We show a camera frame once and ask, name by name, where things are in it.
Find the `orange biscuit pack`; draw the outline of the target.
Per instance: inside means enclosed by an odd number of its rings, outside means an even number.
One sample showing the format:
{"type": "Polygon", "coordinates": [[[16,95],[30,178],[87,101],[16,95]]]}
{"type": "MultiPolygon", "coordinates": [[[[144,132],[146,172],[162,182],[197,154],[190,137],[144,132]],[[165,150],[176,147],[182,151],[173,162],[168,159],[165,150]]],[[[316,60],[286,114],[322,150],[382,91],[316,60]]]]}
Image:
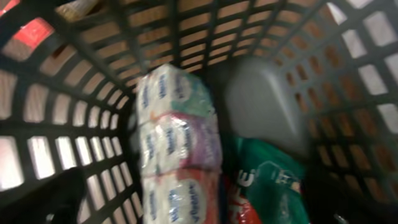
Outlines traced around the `orange biscuit pack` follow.
{"type": "MultiPolygon", "coordinates": [[[[56,7],[55,11],[67,21],[74,22],[87,16],[98,4],[98,0],[68,1],[56,7]]],[[[52,27],[43,19],[36,18],[23,25],[1,49],[1,53],[14,60],[26,60],[52,33],[52,27]]]]}

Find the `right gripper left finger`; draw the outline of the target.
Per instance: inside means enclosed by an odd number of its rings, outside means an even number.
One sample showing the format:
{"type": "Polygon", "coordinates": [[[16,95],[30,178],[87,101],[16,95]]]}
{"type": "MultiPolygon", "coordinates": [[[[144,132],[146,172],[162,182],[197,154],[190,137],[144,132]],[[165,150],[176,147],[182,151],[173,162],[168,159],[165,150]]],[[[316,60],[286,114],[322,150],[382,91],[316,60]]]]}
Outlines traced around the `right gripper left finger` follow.
{"type": "Polygon", "coordinates": [[[77,224],[86,193],[83,169],[68,169],[16,201],[3,205],[1,223],[77,224]]]}

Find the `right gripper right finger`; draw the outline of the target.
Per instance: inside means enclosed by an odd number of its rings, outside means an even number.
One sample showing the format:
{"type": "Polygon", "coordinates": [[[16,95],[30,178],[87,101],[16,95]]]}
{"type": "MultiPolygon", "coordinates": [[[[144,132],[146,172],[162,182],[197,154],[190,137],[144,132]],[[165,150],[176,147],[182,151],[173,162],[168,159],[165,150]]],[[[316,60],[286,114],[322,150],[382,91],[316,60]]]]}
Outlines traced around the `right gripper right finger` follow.
{"type": "Polygon", "coordinates": [[[305,173],[303,201],[311,223],[397,224],[397,205],[366,200],[319,168],[305,173]]]}

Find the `Kleenex tissue multipack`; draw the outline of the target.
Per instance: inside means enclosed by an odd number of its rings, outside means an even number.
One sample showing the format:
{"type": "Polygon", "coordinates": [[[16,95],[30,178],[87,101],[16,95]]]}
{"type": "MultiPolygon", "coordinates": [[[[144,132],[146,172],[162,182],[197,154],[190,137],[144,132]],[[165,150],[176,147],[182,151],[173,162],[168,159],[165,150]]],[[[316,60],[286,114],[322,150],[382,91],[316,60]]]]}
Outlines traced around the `Kleenex tissue multipack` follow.
{"type": "Polygon", "coordinates": [[[206,86],[163,64],[140,80],[136,112],[143,222],[219,223],[223,155],[206,86]]]}

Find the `green Nescafe coffee bag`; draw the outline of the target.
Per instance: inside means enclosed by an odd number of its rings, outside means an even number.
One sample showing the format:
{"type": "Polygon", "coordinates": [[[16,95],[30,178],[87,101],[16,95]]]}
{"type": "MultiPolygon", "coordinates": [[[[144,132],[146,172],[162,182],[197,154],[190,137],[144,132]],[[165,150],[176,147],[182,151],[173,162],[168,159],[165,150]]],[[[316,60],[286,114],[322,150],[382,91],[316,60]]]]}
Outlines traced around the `green Nescafe coffee bag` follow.
{"type": "Polygon", "coordinates": [[[259,139],[221,136],[227,223],[309,224],[303,165],[259,139]]]}

